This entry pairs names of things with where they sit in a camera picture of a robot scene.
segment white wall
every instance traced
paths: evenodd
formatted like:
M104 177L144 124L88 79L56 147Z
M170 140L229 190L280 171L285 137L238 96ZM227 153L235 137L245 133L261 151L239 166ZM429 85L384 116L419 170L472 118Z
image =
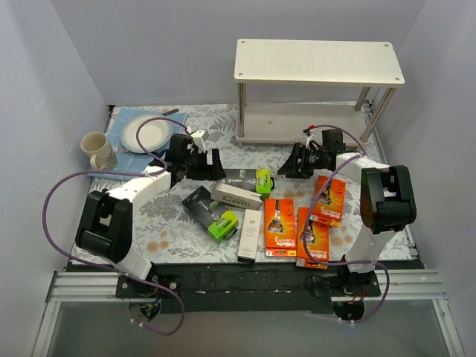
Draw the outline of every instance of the white wall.
M48 0L0 0L0 355L29 356L54 269L41 209L59 177L87 168L79 142L107 107ZM88 179L58 192L54 237L70 248Z
M476 2L427 0L398 57L406 84L379 124L408 165L418 251L438 268L467 356L476 356Z
M390 41L425 0L51 0L107 103L235 103L239 38ZM249 86L254 100L355 100L359 89Z

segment floral tablecloth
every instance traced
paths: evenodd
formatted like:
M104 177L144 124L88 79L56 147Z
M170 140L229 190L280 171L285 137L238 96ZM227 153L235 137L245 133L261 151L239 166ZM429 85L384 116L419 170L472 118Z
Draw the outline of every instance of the floral tablecloth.
M205 105L205 106L155 106L140 107L142 109L165 112L167 109L179 108L188 113L187 125L194 129L208 129L210 136L207 139L208 148L220 149L220 157L224 168L269 168L274 174L276 188L272 197L289 197L295 200L298 207L309 206L315 189L316 178L319 174L329 175L329 171L316 171L310 180L287 179L277 176L277 169L289 157L291 146L244 146L240 149L235 141L238 106L236 105ZM113 120L120 108L112 113ZM365 146L371 159L379 161L379 153L370 138ZM362 226L359 216L360 187L355 182L337 175L337 179L345 180L347 191L345 197L344 214L340 228L330 228L330 256L331 260L340 260L342 255L349 251ZM112 189L120 184L119 181L94 178L91 190ZM240 220L239 230L227 242L216 244L207 236L207 233L184 212L181 201L198 186L203 185L212 190L215 183L207 181L191 181L185 179L173 189L157 195L146 203L139 214L134 217L135 237L133 245L148 260L154 263L235 263L241 222L244 211L238 208L231 210ZM264 247L264 225L261 226L257 262L285 262L294 261L292 258L266 257ZM98 257L74 246L72 254L96 263L104 263ZM387 244L380 256L380 260L408 260L408 236L406 232L399 232Z

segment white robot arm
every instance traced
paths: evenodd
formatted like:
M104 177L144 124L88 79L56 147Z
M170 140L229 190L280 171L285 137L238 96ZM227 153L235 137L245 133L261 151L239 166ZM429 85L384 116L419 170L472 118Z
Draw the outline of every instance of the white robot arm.
M91 192L77 231L77 246L108 260L120 271L147 279L152 263L132 247L132 217L154 196L184 177L211 181L225 178L218 149L206 150L207 136L206 130L174 134L165 152L167 171L156 175L164 168L153 161L143 172L146 177L134 178L106 192Z
M365 285L370 281L374 264L390 239L414 222L417 209L411 186L410 173L405 166L389 166L348 152L340 129L324 130L323 145L317 144L309 127L306 144L296 143L286 163L277 171L294 179L309 179L316 169L336 170L361 185L360 213L362 228L354 245L344 256L345 277L342 285Z

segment product box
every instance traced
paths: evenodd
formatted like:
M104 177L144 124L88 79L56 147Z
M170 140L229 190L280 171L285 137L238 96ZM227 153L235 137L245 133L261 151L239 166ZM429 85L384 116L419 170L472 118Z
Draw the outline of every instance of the product box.
M292 199L265 200L267 257L296 257L295 204Z
M224 184L263 195L267 199L274 189L274 178L267 169L225 169Z
M250 210L257 210L263 203L263 197L259 193L243 190L222 182L216 184L211 193L211 199Z
M238 261L254 263L260 237L261 211L245 210L241 238L239 239Z
M327 269L324 264L317 264L309 258L304 249L304 225L309 214L307 207L299 207L297 210L297 252L296 266L306 268ZM329 226L324 223L310 221L311 225L306 229L306 241L309 253L317 260L329 261Z
M326 183L326 176L319 176L316 184L314 197ZM311 219L316 222L340 227L342 210L344 209L345 181L333 179L324 189L321 197L312 210Z
M215 242L228 240L236 233L238 217L224 204L212 200L205 187L200 186L181 203Z

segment green product box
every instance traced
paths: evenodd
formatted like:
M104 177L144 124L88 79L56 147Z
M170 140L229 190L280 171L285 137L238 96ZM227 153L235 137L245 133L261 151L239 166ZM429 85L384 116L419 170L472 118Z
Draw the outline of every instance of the green product box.
M237 232L238 217L224 204L212 200L205 187L200 186L181 203L215 242L228 240Z

